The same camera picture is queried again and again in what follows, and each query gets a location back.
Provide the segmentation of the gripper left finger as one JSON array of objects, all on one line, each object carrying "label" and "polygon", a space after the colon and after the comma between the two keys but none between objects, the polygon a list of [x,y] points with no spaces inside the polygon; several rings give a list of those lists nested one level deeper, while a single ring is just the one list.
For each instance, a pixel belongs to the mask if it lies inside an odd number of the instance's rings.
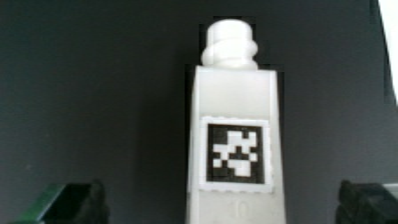
[{"label": "gripper left finger", "polygon": [[105,185],[50,184],[15,224],[110,224]]}]

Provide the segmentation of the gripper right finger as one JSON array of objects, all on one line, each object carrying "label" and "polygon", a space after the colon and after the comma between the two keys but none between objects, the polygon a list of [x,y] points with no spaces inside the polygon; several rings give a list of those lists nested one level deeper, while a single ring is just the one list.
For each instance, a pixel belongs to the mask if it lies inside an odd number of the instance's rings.
[{"label": "gripper right finger", "polygon": [[336,224],[398,224],[398,183],[341,182]]}]

